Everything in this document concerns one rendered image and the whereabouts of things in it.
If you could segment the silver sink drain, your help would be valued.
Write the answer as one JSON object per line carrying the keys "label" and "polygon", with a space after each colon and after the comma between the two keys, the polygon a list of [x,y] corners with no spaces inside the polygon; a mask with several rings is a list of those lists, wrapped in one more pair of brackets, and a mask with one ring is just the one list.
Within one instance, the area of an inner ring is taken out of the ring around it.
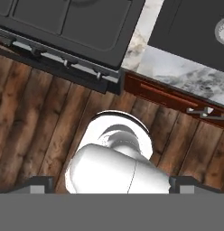
{"label": "silver sink drain", "polygon": [[224,18],[216,24],[215,37],[219,43],[224,45]]}

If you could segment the white rounded object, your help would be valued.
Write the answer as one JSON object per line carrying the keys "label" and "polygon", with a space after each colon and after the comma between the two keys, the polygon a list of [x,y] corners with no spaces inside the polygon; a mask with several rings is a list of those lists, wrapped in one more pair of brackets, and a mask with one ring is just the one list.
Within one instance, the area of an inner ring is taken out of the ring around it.
{"label": "white rounded object", "polygon": [[71,194],[167,194],[169,176],[151,162],[152,140],[136,117],[118,110],[89,122],[65,171]]}

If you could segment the black stove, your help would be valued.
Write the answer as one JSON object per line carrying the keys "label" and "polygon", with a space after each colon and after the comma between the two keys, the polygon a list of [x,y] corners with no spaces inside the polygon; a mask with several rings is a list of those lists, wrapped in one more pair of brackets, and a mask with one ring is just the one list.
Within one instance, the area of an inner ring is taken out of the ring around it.
{"label": "black stove", "polygon": [[[0,54],[100,93],[121,94],[122,62],[145,0],[0,0]],[[40,57],[31,48],[42,49]],[[66,68],[64,60],[78,63]],[[102,72],[97,80],[96,71]]]}

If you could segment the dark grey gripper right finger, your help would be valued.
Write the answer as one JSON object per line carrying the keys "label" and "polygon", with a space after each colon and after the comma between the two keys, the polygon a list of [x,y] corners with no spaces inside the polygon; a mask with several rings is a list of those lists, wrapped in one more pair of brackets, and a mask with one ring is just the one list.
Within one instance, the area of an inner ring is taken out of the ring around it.
{"label": "dark grey gripper right finger", "polygon": [[171,187],[170,193],[176,194],[201,194],[201,193],[221,193],[220,189],[203,185],[192,176],[175,176],[169,179]]}

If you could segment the black sink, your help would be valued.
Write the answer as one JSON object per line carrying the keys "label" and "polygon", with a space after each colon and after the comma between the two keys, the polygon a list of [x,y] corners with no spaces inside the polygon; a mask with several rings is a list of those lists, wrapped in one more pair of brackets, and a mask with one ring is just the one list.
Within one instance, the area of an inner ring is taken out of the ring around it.
{"label": "black sink", "polygon": [[148,44],[224,72],[224,45],[215,37],[224,0],[164,0]]}

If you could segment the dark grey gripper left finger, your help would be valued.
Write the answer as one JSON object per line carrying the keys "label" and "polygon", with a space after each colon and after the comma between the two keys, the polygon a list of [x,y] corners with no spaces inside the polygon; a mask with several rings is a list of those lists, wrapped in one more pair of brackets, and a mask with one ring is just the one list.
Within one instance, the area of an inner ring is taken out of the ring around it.
{"label": "dark grey gripper left finger", "polygon": [[50,194],[54,192],[53,177],[33,176],[7,193]]}

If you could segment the red-brown cupboard front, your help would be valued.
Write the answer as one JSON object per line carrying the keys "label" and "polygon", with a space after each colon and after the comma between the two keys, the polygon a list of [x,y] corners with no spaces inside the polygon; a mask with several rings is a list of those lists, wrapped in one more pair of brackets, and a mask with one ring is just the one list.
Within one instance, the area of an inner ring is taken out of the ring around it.
{"label": "red-brown cupboard front", "polygon": [[224,129],[224,121],[200,118],[201,114],[189,114],[186,112],[186,109],[189,107],[204,108],[205,106],[209,106],[213,108],[213,111],[209,115],[224,114],[224,106],[217,105],[204,97],[179,90],[178,88],[171,87],[158,80],[147,78],[129,70],[125,74],[124,89],[137,97],[149,100],[160,106],[178,110],[202,122]]}

